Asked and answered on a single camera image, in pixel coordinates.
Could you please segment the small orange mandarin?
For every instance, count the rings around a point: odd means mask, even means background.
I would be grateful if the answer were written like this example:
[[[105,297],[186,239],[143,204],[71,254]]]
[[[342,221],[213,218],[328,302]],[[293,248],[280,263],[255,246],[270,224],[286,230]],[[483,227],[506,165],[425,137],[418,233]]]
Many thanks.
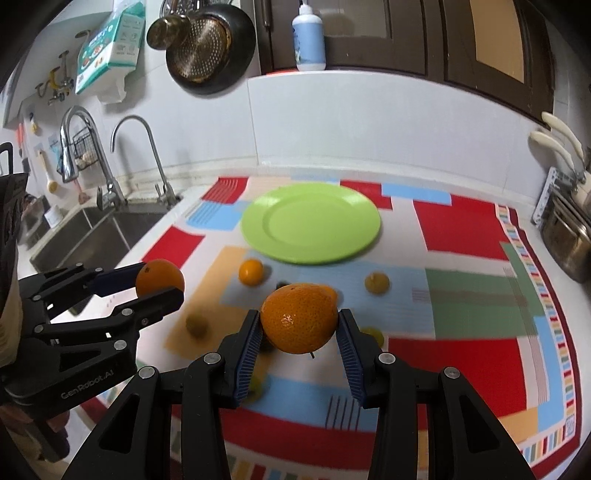
[[[180,291],[185,289],[181,271],[168,260],[155,259],[147,262],[135,279],[135,292],[138,297],[168,288],[176,288]]]

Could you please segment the yellow-green round fruit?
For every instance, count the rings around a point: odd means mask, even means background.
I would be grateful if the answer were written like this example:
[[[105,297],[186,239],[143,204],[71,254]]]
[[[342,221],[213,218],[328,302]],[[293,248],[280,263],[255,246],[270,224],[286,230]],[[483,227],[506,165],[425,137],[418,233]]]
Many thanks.
[[[185,319],[187,332],[195,339],[203,338],[209,330],[208,320],[198,313],[191,313]]]

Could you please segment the small orange citrus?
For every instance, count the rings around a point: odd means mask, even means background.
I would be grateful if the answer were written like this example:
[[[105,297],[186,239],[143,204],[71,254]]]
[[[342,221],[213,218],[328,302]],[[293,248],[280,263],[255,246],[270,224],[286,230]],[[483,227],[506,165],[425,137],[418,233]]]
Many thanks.
[[[249,287],[259,286],[266,279],[266,270],[259,259],[246,259],[238,269],[238,280]]]

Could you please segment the brownish green round fruit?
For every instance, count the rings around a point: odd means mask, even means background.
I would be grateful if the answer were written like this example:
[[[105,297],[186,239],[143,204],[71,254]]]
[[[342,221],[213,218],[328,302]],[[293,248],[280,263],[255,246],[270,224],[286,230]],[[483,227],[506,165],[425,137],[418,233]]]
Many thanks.
[[[370,294],[377,296],[386,294],[391,287],[390,278],[381,271],[370,272],[363,284],[365,284],[365,288]]]

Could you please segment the large orange mandarin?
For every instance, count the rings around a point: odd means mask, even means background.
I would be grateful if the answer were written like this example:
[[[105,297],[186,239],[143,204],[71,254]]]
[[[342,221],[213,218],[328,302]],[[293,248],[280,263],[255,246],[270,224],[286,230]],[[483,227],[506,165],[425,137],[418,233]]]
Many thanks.
[[[308,354],[335,333],[338,295],[327,285],[294,283],[277,289],[260,307],[267,339],[280,351]]]

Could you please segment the large chrome kitchen faucet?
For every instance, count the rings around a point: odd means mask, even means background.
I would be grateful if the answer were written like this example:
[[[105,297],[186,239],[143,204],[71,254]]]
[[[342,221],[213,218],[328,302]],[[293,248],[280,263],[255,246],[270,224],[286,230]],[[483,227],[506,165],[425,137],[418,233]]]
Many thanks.
[[[71,135],[70,124],[74,118],[80,120],[84,126],[82,134],[85,134],[88,139],[88,147],[79,146],[80,138]],[[59,142],[61,146],[60,175],[63,183],[77,180],[80,170],[97,163],[105,180],[105,187],[97,188],[97,208],[99,210],[119,209],[127,204],[119,182],[107,161],[95,121],[84,107],[74,105],[64,113],[59,128]]]

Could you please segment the stainless steel sink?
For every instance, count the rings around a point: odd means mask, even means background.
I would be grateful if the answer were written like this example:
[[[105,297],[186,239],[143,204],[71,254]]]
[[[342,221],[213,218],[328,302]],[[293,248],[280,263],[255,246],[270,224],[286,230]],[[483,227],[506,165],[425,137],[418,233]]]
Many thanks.
[[[110,270],[166,213],[164,206],[152,203],[129,203],[119,210],[83,208],[32,256],[31,263],[38,272],[77,263]]]

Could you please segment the colourful patchwork table mat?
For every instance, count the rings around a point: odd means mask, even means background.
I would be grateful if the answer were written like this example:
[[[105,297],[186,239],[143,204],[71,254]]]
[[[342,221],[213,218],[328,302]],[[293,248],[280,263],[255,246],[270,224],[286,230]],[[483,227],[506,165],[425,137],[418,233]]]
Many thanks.
[[[422,370],[452,366],[464,374],[536,476],[561,474],[583,443],[589,405],[581,395],[573,318],[524,215],[441,190],[353,181],[382,219],[369,251],[324,266],[266,259],[266,282],[242,285],[239,265],[254,255],[242,238],[242,214],[259,196],[290,184],[288,177],[222,177],[126,256],[130,263],[168,260],[185,278],[185,305],[143,332],[140,361],[181,368],[238,330],[276,284],[329,285],[360,327],[382,331],[384,350]],[[390,278],[384,295],[363,284],[374,271]],[[191,313],[208,320],[203,338],[185,328]],[[262,394],[221,414],[232,478],[366,477],[378,414],[349,394],[335,343],[311,357],[263,354],[254,372]]]

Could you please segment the lime green plate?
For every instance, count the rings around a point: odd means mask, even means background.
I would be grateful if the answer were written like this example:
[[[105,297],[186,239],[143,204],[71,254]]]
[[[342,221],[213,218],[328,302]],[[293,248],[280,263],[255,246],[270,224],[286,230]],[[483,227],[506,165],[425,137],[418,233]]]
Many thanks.
[[[249,204],[240,227],[253,250],[283,263],[321,265],[355,256],[378,238],[381,216],[370,198],[321,182],[276,188]]]

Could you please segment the teal white paper package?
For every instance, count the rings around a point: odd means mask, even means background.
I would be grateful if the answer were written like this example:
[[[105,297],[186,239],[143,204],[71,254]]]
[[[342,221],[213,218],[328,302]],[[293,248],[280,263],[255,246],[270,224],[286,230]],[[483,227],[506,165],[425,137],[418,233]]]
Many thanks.
[[[75,93],[103,104],[126,96],[125,77],[137,65],[145,28],[144,1],[114,1],[110,15],[92,31],[77,57]]]

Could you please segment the stainless steel pot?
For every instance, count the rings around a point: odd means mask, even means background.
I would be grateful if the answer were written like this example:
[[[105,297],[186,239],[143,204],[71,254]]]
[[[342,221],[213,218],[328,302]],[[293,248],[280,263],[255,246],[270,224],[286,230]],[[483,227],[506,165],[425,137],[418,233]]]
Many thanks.
[[[560,190],[551,189],[541,235],[560,268],[575,282],[590,280],[590,219]]]

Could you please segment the golden perforated strainer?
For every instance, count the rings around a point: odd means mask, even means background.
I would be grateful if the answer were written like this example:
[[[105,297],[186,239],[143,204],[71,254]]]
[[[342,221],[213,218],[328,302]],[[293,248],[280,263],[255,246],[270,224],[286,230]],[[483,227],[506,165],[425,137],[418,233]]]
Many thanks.
[[[228,58],[228,30],[213,17],[186,18],[189,33],[182,43],[167,49],[167,67],[177,80],[203,84],[221,70]]]

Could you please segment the small golden saucepan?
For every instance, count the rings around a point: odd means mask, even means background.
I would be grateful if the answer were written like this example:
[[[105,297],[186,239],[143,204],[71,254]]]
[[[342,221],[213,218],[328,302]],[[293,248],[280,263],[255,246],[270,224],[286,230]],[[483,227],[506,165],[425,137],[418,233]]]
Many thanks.
[[[154,50],[167,50],[187,37],[190,22],[184,16],[167,15],[155,20],[147,30],[146,42]]]

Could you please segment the metal dish rack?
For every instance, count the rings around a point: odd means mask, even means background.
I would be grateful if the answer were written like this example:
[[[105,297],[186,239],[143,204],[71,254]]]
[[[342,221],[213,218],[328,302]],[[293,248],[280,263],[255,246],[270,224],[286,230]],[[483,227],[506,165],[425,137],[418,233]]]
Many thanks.
[[[539,195],[536,207],[531,217],[531,223],[538,229],[542,227],[545,219],[546,210],[551,197],[553,187],[558,189],[568,189],[572,186],[571,178],[562,173],[556,167],[551,167],[548,171],[544,186]]]

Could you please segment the wall water tap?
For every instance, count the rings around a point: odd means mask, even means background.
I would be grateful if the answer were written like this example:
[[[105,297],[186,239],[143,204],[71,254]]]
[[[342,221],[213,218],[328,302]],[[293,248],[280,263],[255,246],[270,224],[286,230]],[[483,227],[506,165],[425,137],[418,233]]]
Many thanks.
[[[52,95],[47,101],[49,105],[63,102],[75,88],[75,79],[68,73],[68,55],[68,50],[61,52],[58,56],[60,65],[49,72],[45,82],[41,82],[35,87],[39,98],[44,98],[48,90],[51,90]]]

